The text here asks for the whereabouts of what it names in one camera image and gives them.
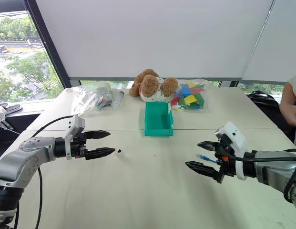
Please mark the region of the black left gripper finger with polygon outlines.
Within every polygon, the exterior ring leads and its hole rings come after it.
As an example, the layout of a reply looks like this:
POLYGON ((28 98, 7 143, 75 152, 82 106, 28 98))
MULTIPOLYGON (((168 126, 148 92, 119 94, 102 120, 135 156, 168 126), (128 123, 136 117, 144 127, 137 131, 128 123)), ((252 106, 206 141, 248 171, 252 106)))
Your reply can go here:
POLYGON ((109 148, 109 147, 102 147, 102 148, 97 148, 95 150, 86 151, 85 160, 102 158, 110 155, 114 151, 115 151, 115 148, 109 148))
POLYGON ((86 131, 84 132, 86 139, 101 139, 109 136, 111 133, 104 130, 86 131))

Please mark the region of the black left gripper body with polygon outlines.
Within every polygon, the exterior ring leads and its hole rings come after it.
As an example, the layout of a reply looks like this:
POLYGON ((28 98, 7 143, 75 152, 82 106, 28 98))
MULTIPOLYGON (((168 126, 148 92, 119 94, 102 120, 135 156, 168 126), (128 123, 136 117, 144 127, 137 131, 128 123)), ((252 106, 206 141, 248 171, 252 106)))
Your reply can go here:
POLYGON ((74 158, 86 157, 87 136, 86 133, 81 133, 78 136, 74 136, 70 142, 71 156, 74 158))

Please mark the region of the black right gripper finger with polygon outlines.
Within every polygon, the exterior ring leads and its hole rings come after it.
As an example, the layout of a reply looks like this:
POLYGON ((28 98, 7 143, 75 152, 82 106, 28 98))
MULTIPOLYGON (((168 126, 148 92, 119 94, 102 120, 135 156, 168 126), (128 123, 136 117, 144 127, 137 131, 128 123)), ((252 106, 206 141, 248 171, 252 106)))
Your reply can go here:
POLYGON ((203 141, 197 144, 198 147, 201 147, 207 151, 217 151, 220 143, 219 142, 212 142, 212 141, 203 141))
POLYGON ((205 166, 203 163, 189 161, 185 162, 186 166, 189 167, 192 171, 211 178, 220 178, 221 173, 216 171, 213 167, 205 166))

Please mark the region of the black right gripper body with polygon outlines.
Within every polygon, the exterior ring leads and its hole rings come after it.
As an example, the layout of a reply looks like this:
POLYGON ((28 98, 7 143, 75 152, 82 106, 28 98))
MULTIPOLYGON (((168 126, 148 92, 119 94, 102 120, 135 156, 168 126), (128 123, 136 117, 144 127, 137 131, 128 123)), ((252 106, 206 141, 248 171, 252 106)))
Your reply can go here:
POLYGON ((217 158, 217 164, 220 166, 219 171, 213 176, 213 179, 217 183, 222 183, 224 176, 234 177, 235 171, 235 151, 231 147, 232 141, 226 134, 223 134, 219 142, 215 144, 215 157, 217 158))

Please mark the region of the person's bare hand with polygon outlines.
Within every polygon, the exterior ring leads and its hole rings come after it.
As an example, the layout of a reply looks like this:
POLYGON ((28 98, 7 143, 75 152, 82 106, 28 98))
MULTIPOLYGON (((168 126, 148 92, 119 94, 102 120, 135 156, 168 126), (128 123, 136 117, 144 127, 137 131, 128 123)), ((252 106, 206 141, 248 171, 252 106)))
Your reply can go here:
POLYGON ((288 106, 285 109, 285 118, 289 124, 296 126, 296 107, 295 106, 288 106))

